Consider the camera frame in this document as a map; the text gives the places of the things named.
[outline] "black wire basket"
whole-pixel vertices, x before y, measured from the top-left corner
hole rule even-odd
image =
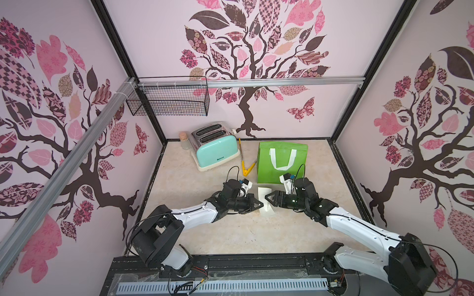
[[[138,83],[137,92],[127,99],[132,115],[147,115],[146,108],[148,107],[155,115],[207,116],[209,89],[204,76],[142,77],[140,79],[149,81],[165,78],[187,78],[192,82],[189,85],[183,83],[183,80],[179,81],[179,85],[176,85],[174,81],[157,81],[156,84]]]

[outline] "beige floor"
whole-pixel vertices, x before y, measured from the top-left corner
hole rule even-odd
[[[306,177],[314,183],[322,198],[328,198],[350,213],[360,216],[347,188],[331,148],[326,140],[295,141],[307,144]],[[246,166],[255,160],[258,141],[242,141]],[[241,166],[237,157],[207,172],[199,172],[190,150],[183,150],[179,142],[169,142],[158,170],[155,183],[142,218],[155,207],[165,204],[170,209],[184,208],[201,203],[212,193],[222,190],[222,183],[234,165]],[[230,177],[236,177],[236,169]],[[250,193],[257,197],[257,171],[247,176],[254,183]],[[274,190],[284,190],[283,185],[271,184]],[[183,232],[178,239],[191,254],[240,254],[322,252],[332,242],[367,250],[348,236],[311,221],[304,213],[274,208],[276,215],[264,218],[259,211],[246,215],[228,215],[221,220],[194,227]]]

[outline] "yellow handled tool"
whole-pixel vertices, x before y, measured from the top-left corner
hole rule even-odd
[[[248,168],[248,170],[245,169],[244,153],[242,152],[242,143],[240,142],[240,138],[238,139],[238,145],[240,146],[240,159],[242,160],[242,174],[244,175],[244,177],[247,177],[250,171],[254,168],[255,164],[257,163],[257,160],[255,160],[254,163],[252,163],[252,165],[250,166],[250,168]]]

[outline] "toaster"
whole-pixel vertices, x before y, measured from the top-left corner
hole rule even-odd
[[[206,171],[240,155],[237,139],[223,122],[215,122],[191,133],[192,157],[199,171]]]

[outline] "aluminum rail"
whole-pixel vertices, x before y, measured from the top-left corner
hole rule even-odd
[[[66,184],[68,184],[73,174],[76,173],[84,157],[106,129],[107,124],[112,120],[120,105],[135,90],[133,83],[134,79],[130,77],[122,83],[99,117],[94,120],[88,131],[66,157],[63,164],[53,174],[51,179],[48,180],[43,190],[28,205],[20,219],[18,219],[0,242],[0,277],[3,277],[30,237],[38,229],[51,206],[57,200]]]
[[[141,77],[140,79],[153,79],[159,77]],[[363,84],[363,76],[338,76],[318,78],[271,78],[271,79],[238,79],[238,80],[207,80],[209,88],[231,88],[231,87],[259,87],[259,86],[285,86],[285,85],[324,85],[324,84]],[[179,81],[143,81],[139,87],[149,86],[205,86],[203,80],[179,80]]]

